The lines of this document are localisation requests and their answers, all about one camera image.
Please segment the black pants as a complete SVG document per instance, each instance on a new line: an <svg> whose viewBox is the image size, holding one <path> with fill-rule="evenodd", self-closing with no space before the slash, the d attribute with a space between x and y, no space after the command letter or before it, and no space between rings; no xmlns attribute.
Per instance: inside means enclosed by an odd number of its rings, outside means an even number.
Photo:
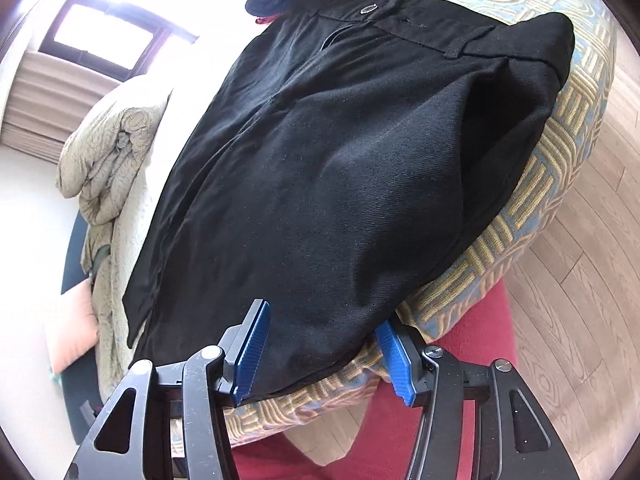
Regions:
<svg viewBox="0 0 640 480"><path fill-rule="evenodd" d="M271 307L254 400L343 368L509 200L567 81L572 22L445 0L296 0L184 144L122 297L137 359Z"/></svg>

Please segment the patterned blue beige bedspread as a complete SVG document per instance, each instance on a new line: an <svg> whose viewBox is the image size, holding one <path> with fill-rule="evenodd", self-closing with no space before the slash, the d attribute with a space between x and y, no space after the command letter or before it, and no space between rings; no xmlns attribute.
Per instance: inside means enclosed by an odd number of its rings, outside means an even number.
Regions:
<svg viewBox="0 0 640 480"><path fill-rule="evenodd" d="M602 0L449 0L506 24L546 12L561 12L574 25L570 76L503 210L440 278L410 295L400 317L427 339L449 332L473 304L483 299L524 250L552 221L566 192L590 156L600 133L614 78L614 18ZM132 351L122 295L136 262L160 190L186 137L204 112L193 76L179 82L158 125L151 151L131 185L108 240L111 255L93 291L100 342L96 350L102 396L126 372Z"/></svg>

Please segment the red pants of person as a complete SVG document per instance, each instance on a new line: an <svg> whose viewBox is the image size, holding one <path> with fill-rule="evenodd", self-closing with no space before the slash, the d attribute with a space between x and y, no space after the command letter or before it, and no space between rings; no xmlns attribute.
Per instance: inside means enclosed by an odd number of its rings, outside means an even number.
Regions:
<svg viewBox="0 0 640 480"><path fill-rule="evenodd" d="M439 339L457 359L488 365L518 362L506 285L498 282ZM402 479L411 457L420 412L407 408L382 382L369 403L348 453L326 466L315 464L284 436L262 439L232 451L242 479Z"/></svg>

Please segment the dark blue headboard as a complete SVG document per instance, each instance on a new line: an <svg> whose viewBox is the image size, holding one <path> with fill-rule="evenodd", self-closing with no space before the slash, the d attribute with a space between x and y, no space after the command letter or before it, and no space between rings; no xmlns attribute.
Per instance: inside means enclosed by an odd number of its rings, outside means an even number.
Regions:
<svg viewBox="0 0 640 480"><path fill-rule="evenodd" d="M102 408L94 347L98 320L92 307L91 275L81 266L87 222L77 214L68 242L60 303L62 334L54 346L54 372L61 377L70 429L81 444Z"/></svg>

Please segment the pink pillow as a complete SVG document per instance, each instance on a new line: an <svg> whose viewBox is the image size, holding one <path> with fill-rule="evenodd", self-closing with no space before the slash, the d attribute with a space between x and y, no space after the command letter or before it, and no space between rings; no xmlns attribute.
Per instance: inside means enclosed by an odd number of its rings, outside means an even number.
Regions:
<svg viewBox="0 0 640 480"><path fill-rule="evenodd" d="M60 296L53 311L48 357L52 373L59 375L92 349L99 340L99 325L92 306L92 281L86 278Z"/></svg>

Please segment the folded beige patterned duvet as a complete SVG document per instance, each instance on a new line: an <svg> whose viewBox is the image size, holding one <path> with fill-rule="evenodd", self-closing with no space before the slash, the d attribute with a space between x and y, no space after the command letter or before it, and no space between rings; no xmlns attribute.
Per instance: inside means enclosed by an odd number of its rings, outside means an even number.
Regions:
<svg viewBox="0 0 640 480"><path fill-rule="evenodd" d="M65 141L55 185L63 197L78 199L90 226L122 212L170 94L168 81L135 76L99 99Z"/></svg>

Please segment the beige curtain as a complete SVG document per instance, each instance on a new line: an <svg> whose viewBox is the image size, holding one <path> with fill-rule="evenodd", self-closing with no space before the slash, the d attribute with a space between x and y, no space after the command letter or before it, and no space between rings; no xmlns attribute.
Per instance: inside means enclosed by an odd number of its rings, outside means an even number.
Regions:
<svg viewBox="0 0 640 480"><path fill-rule="evenodd" d="M119 85L84 66L28 51L4 109L1 143L55 164L88 111Z"/></svg>

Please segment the pink red folded garment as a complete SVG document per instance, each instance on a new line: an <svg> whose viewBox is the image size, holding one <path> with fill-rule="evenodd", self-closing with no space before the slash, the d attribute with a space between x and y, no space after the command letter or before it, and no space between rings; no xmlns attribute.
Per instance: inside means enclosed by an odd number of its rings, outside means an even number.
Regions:
<svg viewBox="0 0 640 480"><path fill-rule="evenodd" d="M272 23L278 18L277 15L264 16L263 18L256 18L255 23L258 25L267 25Z"/></svg>

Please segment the window with dark frame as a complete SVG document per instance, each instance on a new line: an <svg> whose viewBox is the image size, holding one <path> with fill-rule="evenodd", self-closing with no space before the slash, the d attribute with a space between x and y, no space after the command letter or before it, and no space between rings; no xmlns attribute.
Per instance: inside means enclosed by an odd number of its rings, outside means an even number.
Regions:
<svg viewBox="0 0 640 480"><path fill-rule="evenodd" d="M141 6L66 0L39 51L124 82L171 66L197 39Z"/></svg>

